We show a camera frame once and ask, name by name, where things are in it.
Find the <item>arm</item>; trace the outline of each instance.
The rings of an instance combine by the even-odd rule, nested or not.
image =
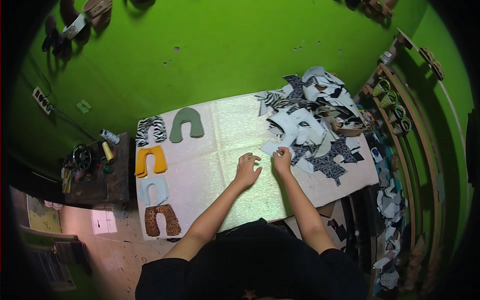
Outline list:
[[[251,186],[262,172],[262,167],[253,171],[253,164],[261,158],[252,155],[253,153],[246,153],[240,156],[235,179],[194,221],[185,236],[163,258],[182,258],[190,261],[214,238],[237,197],[245,188]]]
[[[307,198],[290,170],[292,154],[285,147],[279,147],[280,155],[273,153],[275,169],[278,171],[287,189],[288,200],[292,207],[303,240],[318,254],[336,248],[325,230],[317,210]]]

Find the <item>tiled floor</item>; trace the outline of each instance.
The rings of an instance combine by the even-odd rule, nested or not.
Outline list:
[[[126,220],[112,212],[64,206],[60,210],[62,232],[76,234],[90,254],[92,280],[103,299],[135,299],[142,265],[162,258],[175,244],[145,241],[138,211]]]

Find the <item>olive green fabric piece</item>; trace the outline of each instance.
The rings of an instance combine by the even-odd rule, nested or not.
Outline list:
[[[170,131],[170,140],[172,143],[180,143],[183,141],[181,125],[186,122],[192,123],[192,129],[190,130],[191,137],[199,138],[204,135],[204,128],[198,111],[193,108],[182,108],[173,119],[172,130]]]

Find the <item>yellow thread spool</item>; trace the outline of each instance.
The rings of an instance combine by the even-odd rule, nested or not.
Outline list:
[[[110,150],[110,147],[108,146],[108,142],[103,142],[102,148],[103,148],[103,152],[105,152],[105,157],[107,158],[107,161],[111,160],[113,158],[113,154],[112,154],[112,151]]]

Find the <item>white foam sheet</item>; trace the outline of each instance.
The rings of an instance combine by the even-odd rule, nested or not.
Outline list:
[[[280,142],[268,131],[271,110],[258,116],[259,101],[255,94],[234,96],[190,106],[200,113],[204,127],[202,138],[191,138],[190,123],[182,125],[183,141],[177,144],[169,139],[162,143],[153,141],[153,127],[149,129],[149,144],[140,148],[162,146],[168,170],[163,174],[153,172],[155,158],[147,156],[146,178],[165,175],[169,198],[163,204],[170,204],[179,220],[182,237],[193,221],[223,192],[235,178],[239,156],[253,152],[262,161],[263,167],[257,182],[242,193],[228,213],[220,231],[233,228],[263,217],[267,221],[287,217],[284,200],[278,182],[272,173],[271,156],[259,148],[267,141]],[[165,121],[168,136],[173,119],[180,109],[161,114]],[[292,168],[293,175],[315,207],[323,206],[345,197],[356,190],[378,182],[367,142],[363,134],[357,139],[361,145],[360,154],[364,160],[354,163],[341,163],[348,173],[340,177],[339,186],[333,179],[326,178],[319,171],[308,174],[298,167]],[[150,198],[156,199],[155,189],[150,189]],[[142,233],[145,240],[173,238],[166,235],[165,219],[157,214],[160,236],[149,237],[145,231],[144,215],[146,206],[138,202]]]

